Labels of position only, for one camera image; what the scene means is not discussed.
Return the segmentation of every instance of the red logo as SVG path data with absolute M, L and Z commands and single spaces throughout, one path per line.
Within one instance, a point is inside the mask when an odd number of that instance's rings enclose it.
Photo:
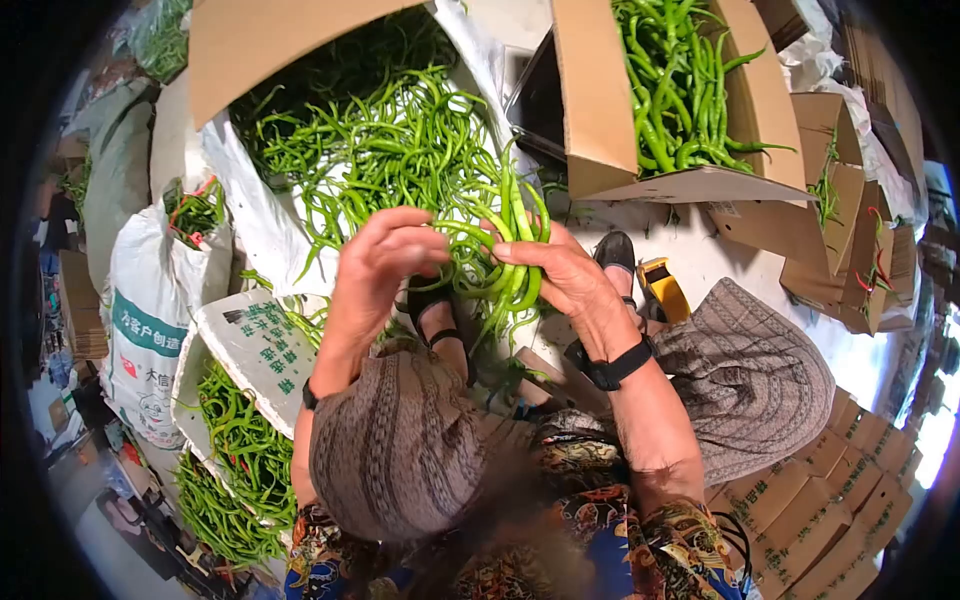
M 120 360 L 123 361 L 124 371 L 128 372 L 130 374 L 130 377 L 133 377 L 134 379 L 136 379 L 136 366 L 134 366 L 132 362 L 124 358 L 122 354 L 120 355 Z

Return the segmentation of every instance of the styrofoam box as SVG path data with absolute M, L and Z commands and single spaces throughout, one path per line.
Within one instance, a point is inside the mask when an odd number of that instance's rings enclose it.
M 237 497 L 228 482 L 227 470 L 214 458 L 213 448 L 210 446 L 210 430 L 206 427 L 203 413 L 198 410 L 200 398 L 197 393 L 197 384 L 206 377 L 207 366 L 213 360 L 214 357 L 206 347 L 196 325 L 191 324 L 180 347 L 180 360 L 174 379 L 175 401 L 171 406 L 173 422 L 187 439 L 185 450 L 192 451 L 197 460 L 224 486 L 227 493 Z M 240 503 L 256 515 L 256 511 L 243 500 L 240 500 Z M 260 518 L 259 521 L 267 526 L 274 524 L 268 518 Z M 291 532 L 281 531 L 280 541 L 290 548 L 293 543 Z
M 258 288 L 212 302 L 196 314 L 204 343 L 277 431 L 293 440 L 303 384 L 316 350 L 287 321 L 270 291 Z

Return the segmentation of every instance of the gray patterned cloth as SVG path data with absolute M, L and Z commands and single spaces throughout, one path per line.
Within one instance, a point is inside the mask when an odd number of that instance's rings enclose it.
M 820 352 L 728 278 L 652 341 L 700 441 L 707 486 L 772 465 L 827 422 L 834 382 Z M 576 421 L 571 431 L 615 431 L 609 419 L 564 413 Z M 523 462 L 533 436 L 531 423 L 478 410 L 437 354 L 393 340 L 349 388 L 318 402 L 310 477 L 344 531 L 415 540 L 448 529 L 484 490 L 511 481 L 504 473 Z

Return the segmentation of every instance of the woman's left hand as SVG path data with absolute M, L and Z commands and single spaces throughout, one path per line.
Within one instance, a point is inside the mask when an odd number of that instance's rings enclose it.
M 343 246 L 324 342 L 332 336 L 368 346 L 390 317 L 403 279 L 436 273 L 449 260 L 446 236 L 424 227 L 432 218 L 412 206 L 379 210 Z

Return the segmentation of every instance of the black watch strap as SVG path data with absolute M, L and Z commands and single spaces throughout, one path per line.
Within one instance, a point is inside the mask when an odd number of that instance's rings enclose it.
M 303 406 L 308 411 L 317 408 L 317 397 L 310 391 L 310 377 L 307 377 L 306 381 L 303 382 Z
M 582 371 L 598 389 L 604 392 L 615 392 L 620 389 L 620 381 L 630 373 L 646 364 L 655 351 L 650 338 L 643 340 L 630 348 L 611 363 L 600 360 L 590 362 L 583 344 L 577 340 L 567 348 L 564 356 Z

